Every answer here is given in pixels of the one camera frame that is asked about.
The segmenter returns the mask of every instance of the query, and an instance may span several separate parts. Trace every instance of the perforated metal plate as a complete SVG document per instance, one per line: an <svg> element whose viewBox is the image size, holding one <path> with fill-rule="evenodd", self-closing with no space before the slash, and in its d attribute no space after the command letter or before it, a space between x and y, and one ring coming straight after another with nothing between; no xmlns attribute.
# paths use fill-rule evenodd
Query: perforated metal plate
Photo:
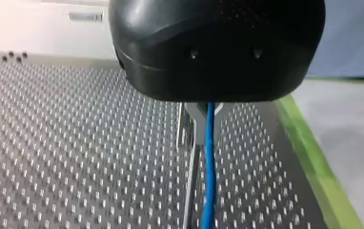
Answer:
<svg viewBox="0 0 364 229"><path fill-rule="evenodd" d="M182 226L190 157L176 149L178 104L124 76L0 62L0 228ZM215 227L326 228L283 130L262 116L270 106L237 104L223 122Z"/></svg>

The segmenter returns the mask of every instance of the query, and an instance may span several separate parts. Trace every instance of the white floor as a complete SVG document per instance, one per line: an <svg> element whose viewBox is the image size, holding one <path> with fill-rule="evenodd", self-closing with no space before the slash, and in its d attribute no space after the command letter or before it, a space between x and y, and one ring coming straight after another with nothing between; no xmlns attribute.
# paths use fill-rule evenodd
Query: white floor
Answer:
<svg viewBox="0 0 364 229"><path fill-rule="evenodd" d="M306 80L293 98L364 224L364 85Z"/></svg>

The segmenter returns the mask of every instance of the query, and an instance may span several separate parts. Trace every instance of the black plastic housing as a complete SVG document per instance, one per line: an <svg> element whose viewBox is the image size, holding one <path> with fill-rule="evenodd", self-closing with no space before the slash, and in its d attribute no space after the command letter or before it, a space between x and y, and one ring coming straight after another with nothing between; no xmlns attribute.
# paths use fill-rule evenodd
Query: black plastic housing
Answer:
<svg viewBox="0 0 364 229"><path fill-rule="evenodd" d="M170 101L263 101L303 80L323 0L111 0L113 45L131 84Z"/></svg>

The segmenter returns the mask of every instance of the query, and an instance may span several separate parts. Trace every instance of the green edge strip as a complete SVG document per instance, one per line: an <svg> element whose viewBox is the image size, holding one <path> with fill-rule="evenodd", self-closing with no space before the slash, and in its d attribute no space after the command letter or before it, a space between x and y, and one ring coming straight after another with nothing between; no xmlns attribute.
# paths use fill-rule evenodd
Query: green edge strip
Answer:
<svg viewBox="0 0 364 229"><path fill-rule="evenodd" d="M320 81L333 81L333 82L340 82L340 83L364 84L364 79L341 79L341 78L329 78L329 77L307 77L306 80L320 80Z"/></svg>
<svg viewBox="0 0 364 229"><path fill-rule="evenodd" d="M327 226L330 229L364 228L293 98L285 96L276 101L276 106Z"/></svg>

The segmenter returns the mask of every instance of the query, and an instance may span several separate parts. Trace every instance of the blue cable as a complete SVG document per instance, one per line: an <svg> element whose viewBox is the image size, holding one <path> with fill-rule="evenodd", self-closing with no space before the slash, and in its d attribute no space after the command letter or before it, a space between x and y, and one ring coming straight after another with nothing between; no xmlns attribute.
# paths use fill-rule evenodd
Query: blue cable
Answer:
<svg viewBox="0 0 364 229"><path fill-rule="evenodd" d="M213 229L215 211L215 167L213 154L214 103L209 103L206 127L206 203L203 208L201 229Z"/></svg>

